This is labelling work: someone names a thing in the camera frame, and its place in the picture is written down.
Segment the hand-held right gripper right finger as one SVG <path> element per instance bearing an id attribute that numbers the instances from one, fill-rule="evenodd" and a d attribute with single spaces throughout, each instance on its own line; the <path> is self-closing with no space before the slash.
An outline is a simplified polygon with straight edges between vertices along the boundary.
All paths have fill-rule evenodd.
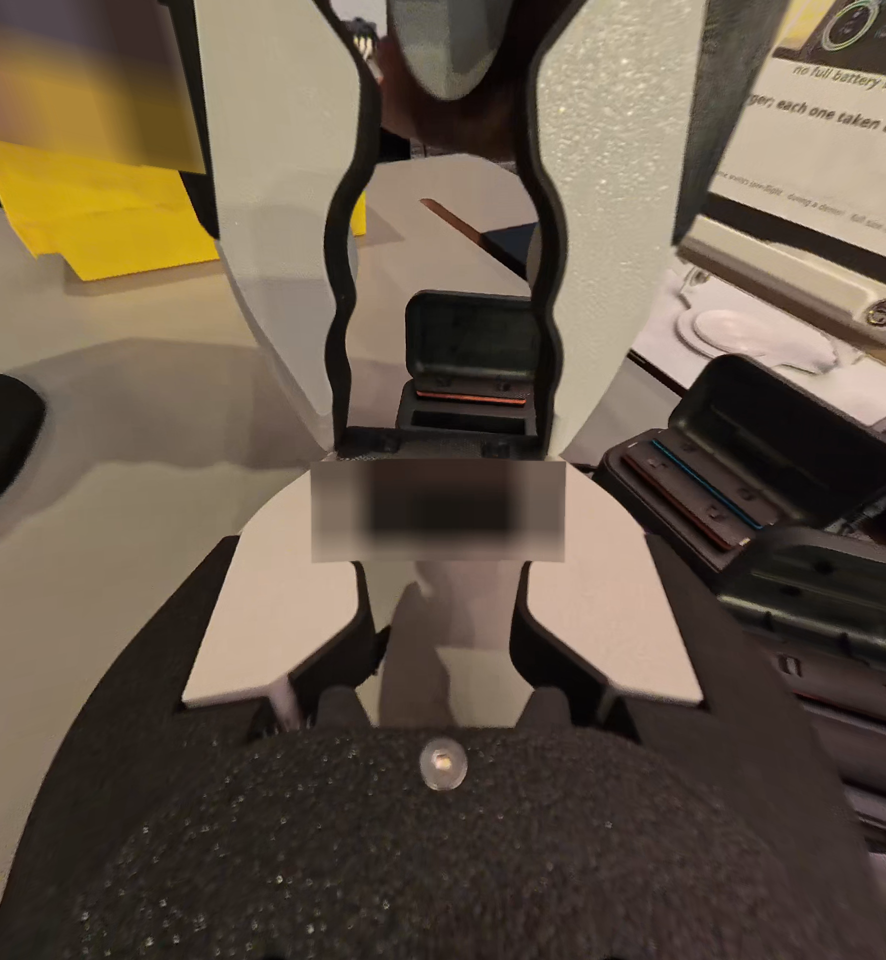
<path id="1" fill-rule="evenodd" d="M 571 706 L 703 699 L 643 528 L 593 481 L 566 481 L 562 558 L 521 569 L 511 663 Z"/>

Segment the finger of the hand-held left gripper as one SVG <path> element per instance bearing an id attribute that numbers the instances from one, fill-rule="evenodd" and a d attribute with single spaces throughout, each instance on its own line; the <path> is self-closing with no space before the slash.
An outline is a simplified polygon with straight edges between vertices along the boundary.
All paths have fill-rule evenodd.
<path id="1" fill-rule="evenodd" d="M 556 335 L 546 439 L 560 459 L 650 318 L 669 266 L 706 2 L 571 2 L 529 82 Z"/>
<path id="2" fill-rule="evenodd" d="M 328 371 L 327 340 L 355 303 L 349 221 L 375 163 L 376 84 L 328 2 L 197 2 L 196 31 L 224 272 L 331 451 L 349 376 Z"/>

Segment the instruction board on stand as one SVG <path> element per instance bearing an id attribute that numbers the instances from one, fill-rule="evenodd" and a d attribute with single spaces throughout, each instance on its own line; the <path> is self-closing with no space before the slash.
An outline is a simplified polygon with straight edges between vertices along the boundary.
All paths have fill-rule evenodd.
<path id="1" fill-rule="evenodd" d="M 886 259 L 886 1 L 788 3 L 712 190 Z"/>

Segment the yellow plastic bin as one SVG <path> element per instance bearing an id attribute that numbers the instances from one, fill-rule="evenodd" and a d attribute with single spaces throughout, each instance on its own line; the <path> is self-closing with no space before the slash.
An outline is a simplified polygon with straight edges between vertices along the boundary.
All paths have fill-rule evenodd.
<path id="1" fill-rule="evenodd" d="M 219 121 L 210 133 L 221 239 L 207 239 L 177 172 L 0 140 L 0 199 L 35 256 L 56 254 L 84 281 L 189 265 L 224 254 L 240 282 L 327 283 L 328 210 L 337 188 L 365 195 L 379 154 L 324 123 L 307 145 L 262 121 Z"/>

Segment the black battery charger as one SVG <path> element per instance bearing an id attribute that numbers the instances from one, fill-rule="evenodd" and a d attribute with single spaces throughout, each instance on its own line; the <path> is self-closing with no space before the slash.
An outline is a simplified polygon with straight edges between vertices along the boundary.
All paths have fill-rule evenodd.
<path id="1" fill-rule="evenodd" d="M 672 429 L 699 443 L 759 489 L 783 514 L 744 546 L 724 550 L 621 461 L 630 448 L 656 448 Z M 712 360 L 671 411 L 667 426 L 608 450 L 592 475 L 643 529 L 711 580 L 761 534 L 802 526 L 827 530 L 886 495 L 886 439 L 758 362 Z"/>
<path id="2" fill-rule="evenodd" d="M 403 320 L 407 378 L 395 423 L 348 426 L 337 459 L 545 457 L 546 388 L 539 374 L 546 348 L 528 298 L 420 291 Z M 527 392 L 531 401 L 521 409 L 426 402 L 415 387 L 505 397 Z"/>
<path id="3" fill-rule="evenodd" d="M 771 530 L 713 592 L 808 714 L 858 817 L 886 832 L 886 547 Z"/>

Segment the blue-edged black battery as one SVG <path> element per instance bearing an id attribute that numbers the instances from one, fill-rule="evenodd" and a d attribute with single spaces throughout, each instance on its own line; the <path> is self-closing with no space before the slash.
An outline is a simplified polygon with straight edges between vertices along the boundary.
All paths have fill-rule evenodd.
<path id="1" fill-rule="evenodd" d="M 695 440 L 676 430 L 666 429 L 651 438 L 651 443 L 725 501 L 747 524 L 761 529 L 783 519 L 783 513 L 764 497 L 759 488 Z"/>

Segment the white stand base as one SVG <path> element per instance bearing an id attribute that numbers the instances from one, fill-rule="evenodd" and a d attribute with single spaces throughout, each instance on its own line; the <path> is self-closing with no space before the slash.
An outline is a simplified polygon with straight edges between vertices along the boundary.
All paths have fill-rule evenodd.
<path id="1" fill-rule="evenodd" d="M 743 355 L 865 426 L 886 424 L 886 366 L 725 285 L 659 294 L 632 350 L 684 389 L 708 363 Z"/>

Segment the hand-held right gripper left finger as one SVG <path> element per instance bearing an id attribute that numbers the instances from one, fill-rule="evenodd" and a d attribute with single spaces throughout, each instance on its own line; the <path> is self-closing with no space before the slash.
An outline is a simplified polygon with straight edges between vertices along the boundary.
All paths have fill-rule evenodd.
<path id="1" fill-rule="evenodd" d="M 266 698 L 316 706 L 357 688 L 380 653 L 365 570 L 314 561 L 311 484 L 289 484 L 246 523 L 183 691 L 186 706 Z"/>

